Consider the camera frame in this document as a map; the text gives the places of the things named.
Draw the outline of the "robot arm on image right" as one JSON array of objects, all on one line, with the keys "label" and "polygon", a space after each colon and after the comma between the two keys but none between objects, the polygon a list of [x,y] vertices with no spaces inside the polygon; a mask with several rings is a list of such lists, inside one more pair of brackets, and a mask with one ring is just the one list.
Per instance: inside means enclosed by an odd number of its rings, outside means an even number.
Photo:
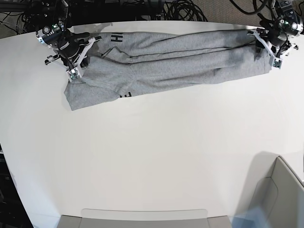
[{"label": "robot arm on image right", "polygon": [[260,12],[257,14],[261,21],[256,31],[262,40],[270,45],[275,57],[287,55],[291,48],[298,49],[291,43],[291,38],[302,34],[304,26],[302,18],[294,10],[290,0],[267,0],[271,19],[266,19]]}]

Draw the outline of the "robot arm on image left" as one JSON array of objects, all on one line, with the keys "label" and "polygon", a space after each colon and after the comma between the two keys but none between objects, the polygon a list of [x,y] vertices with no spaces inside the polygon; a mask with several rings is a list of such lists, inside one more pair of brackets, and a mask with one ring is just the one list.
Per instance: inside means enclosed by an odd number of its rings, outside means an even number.
[{"label": "robot arm on image left", "polygon": [[38,42],[54,50],[55,55],[50,55],[45,60],[48,65],[61,60],[63,66],[72,70],[76,66],[87,67],[87,52],[93,43],[101,37],[92,37],[89,32],[74,33],[72,27],[72,13],[74,6],[72,0],[42,0],[36,5],[35,33]]}]

